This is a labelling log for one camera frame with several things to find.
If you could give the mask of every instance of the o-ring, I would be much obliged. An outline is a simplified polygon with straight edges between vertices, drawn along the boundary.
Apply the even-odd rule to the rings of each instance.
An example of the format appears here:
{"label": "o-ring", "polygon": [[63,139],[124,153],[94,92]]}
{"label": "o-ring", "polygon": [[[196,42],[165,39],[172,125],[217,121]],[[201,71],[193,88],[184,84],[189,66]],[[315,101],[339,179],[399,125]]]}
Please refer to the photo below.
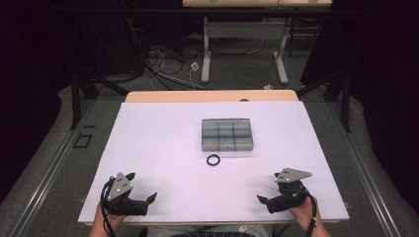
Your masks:
{"label": "o-ring", "polygon": [[[215,163],[211,163],[210,162],[210,158],[212,158],[212,157],[215,157],[216,159],[218,159]],[[211,165],[211,166],[216,166],[216,165],[218,165],[219,164],[219,161],[220,161],[220,159],[219,159],[219,156],[218,155],[215,155],[215,154],[212,154],[211,156],[209,156],[208,158],[207,158],[207,164],[209,164],[209,165]]]}

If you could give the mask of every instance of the desk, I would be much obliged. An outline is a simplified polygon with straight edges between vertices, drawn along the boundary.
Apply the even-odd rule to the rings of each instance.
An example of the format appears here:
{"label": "desk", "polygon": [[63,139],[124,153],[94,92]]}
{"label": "desk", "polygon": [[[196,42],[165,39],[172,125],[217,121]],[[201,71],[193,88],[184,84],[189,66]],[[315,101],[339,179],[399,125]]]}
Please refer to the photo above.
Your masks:
{"label": "desk", "polygon": [[[125,224],[293,222],[287,211],[270,214],[256,198],[280,194],[274,174],[286,167],[312,173],[303,183],[319,199],[324,221],[348,219],[303,103],[292,91],[266,92],[130,93],[79,222],[93,222],[101,189],[118,172],[136,173],[130,198],[146,199],[158,192],[146,216],[129,216]],[[241,99],[250,102],[237,102]],[[220,163],[209,166],[201,150],[201,121],[213,118],[250,119],[253,151],[234,157],[219,152]]]}
{"label": "desk", "polygon": [[[278,8],[319,8],[329,7],[331,0],[183,0],[184,7],[219,8],[219,7],[278,7]],[[281,22],[223,23],[209,22],[204,17],[204,62],[202,82],[210,80],[210,38],[265,38],[281,40],[278,51],[274,51],[275,64],[282,84],[288,84],[288,76],[283,63],[283,55],[289,35],[288,20]]]}

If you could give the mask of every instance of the white paper sheet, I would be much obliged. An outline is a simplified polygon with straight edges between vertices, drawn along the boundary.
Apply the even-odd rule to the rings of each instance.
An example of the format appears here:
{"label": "white paper sheet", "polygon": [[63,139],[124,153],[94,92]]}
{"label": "white paper sheet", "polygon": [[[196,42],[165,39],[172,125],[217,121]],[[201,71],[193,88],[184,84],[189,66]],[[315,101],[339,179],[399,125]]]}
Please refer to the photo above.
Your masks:
{"label": "white paper sheet", "polygon": [[[220,163],[209,166],[201,121],[231,118],[250,119],[254,149],[243,156],[219,152]],[[79,222],[93,222],[103,185],[118,172],[136,173],[130,198],[158,192],[146,216],[125,223],[293,220],[287,211],[270,214],[256,197],[279,196],[274,174],[287,167],[312,173],[302,182],[318,198],[325,221],[349,218],[302,102],[125,103]]]}

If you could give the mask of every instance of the human hand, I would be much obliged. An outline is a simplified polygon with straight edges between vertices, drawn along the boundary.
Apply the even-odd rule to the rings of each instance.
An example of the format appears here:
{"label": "human hand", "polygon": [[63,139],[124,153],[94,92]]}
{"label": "human hand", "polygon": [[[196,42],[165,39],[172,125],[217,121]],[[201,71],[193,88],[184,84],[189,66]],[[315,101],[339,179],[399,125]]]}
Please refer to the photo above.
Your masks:
{"label": "human hand", "polygon": [[[327,230],[323,225],[323,221],[321,220],[320,210],[318,209],[317,205],[317,198],[313,197],[314,203],[316,205],[316,213],[315,213],[315,224],[314,229],[311,233],[312,237],[323,237],[323,236],[330,236]],[[310,197],[306,197],[305,201],[302,205],[290,208],[289,212],[293,215],[296,223],[301,227],[302,230],[307,232],[308,226],[310,224],[311,219],[313,218],[313,208]]]}
{"label": "human hand", "polygon": [[[126,218],[126,215],[113,215],[108,214],[108,220],[109,223],[112,226],[113,231],[117,230],[118,227],[120,227],[120,224],[124,221]],[[104,224],[104,216],[102,214],[101,204],[98,203],[96,207],[96,214],[95,214],[95,220],[93,221],[92,229],[90,230],[90,237],[108,237],[108,232],[110,232],[108,229],[105,230],[106,225]]]}

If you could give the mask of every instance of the black curtain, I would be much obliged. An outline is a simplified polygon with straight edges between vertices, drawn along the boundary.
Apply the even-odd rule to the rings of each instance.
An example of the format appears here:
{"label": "black curtain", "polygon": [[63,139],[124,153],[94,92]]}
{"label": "black curtain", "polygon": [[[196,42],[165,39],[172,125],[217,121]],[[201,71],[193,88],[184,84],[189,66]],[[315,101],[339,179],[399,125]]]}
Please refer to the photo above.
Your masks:
{"label": "black curtain", "polygon": [[364,106],[374,153],[419,213],[419,2],[335,0],[333,5],[332,11],[372,14],[326,21],[301,82],[315,83],[336,70],[352,76],[351,95]]}
{"label": "black curtain", "polygon": [[54,31],[37,1],[0,3],[0,201],[53,126],[70,84]]}

